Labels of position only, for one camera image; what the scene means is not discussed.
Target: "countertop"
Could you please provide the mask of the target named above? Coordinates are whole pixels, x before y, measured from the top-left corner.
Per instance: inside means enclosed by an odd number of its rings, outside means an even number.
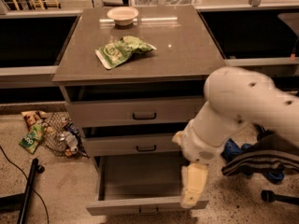
[[[107,17],[108,7],[84,9],[59,64],[57,85],[130,81],[181,80],[207,77],[225,66],[214,41],[193,6],[138,7],[129,27]],[[125,35],[139,37],[157,49],[112,70],[106,70],[95,50]]]

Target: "bowl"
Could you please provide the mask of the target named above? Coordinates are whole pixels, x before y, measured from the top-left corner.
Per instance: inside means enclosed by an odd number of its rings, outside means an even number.
[[[134,7],[114,7],[107,13],[107,16],[114,20],[115,24],[127,26],[133,23],[133,19],[138,14],[138,10]]]

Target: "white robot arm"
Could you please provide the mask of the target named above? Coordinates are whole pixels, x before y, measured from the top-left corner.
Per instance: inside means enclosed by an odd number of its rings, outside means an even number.
[[[238,67],[213,72],[204,87],[206,103],[185,130],[176,133],[184,157],[181,206],[196,205],[204,191],[208,165],[225,142],[250,122],[262,125],[299,147],[299,98],[275,87],[263,74]]]

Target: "drawer handle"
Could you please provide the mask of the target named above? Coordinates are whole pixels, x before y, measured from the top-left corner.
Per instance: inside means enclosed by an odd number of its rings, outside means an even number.
[[[156,119],[156,112],[135,112],[133,113],[133,119],[135,120],[145,120],[145,119]]]
[[[139,146],[136,146],[136,149],[138,152],[153,152],[157,149],[156,145],[153,146],[153,148],[139,148]]]
[[[143,213],[143,212],[141,211],[141,208],[139,208],[139,215],[140,215],[140,216],[153,216],[153,215],[157,215],[157,214],[159,214],[159,209],[158,209],[158,207],[156,207],[156,211],[151,212],[151,213]]]

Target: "concrete floor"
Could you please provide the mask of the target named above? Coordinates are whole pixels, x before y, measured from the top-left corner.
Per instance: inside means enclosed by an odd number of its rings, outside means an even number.
[[[89,0],[59,0],[64,7],[91,7]],[[216,0],[202,0],[206,4],[213,4]],[[218,3],[232,0],[217,0]],[[92,217],[85,206],[95,201],[97,173],[90,159],[57,157],[44,145],[40,145],[34,155],[26,152],[18,145],[27,134],[27,128],[20,112],[1,112],[0,136],[1,147],[11,161],[29,174],[31,162],[34,158],[45,167],[45,172],[36,177],[36,191],[42,196],[48,208],[50,223],[52,224],[139,224],[139,223],[298,223],[299,207],[287,203],[265,203],[260,195],[263,189],[271,189],[277,194],[298,196],[299,175],[292,171],[285,173],[286,177],[280,185],[269,183],[262,175],[255,174],[252,179],[244,175],[225,177],[221,174],[221,167],[225,161],[221,156],[211,166],[205,195],[209,199],[206,209],[159,213],[155,216],[124,215],[114,217]],[[241,146],[243,143],[256,141],[256,132],[248,126],[243,132],[234,136],[234,140]],[[12,166],[0,153],[0,195],[7,196],[21,193],[25,188],[25,178],[19,170]],[[1,212],[0,223],[16,223],[18,211]],[[42,202],[33,194],[28,223],[43,224],[46,213]]]

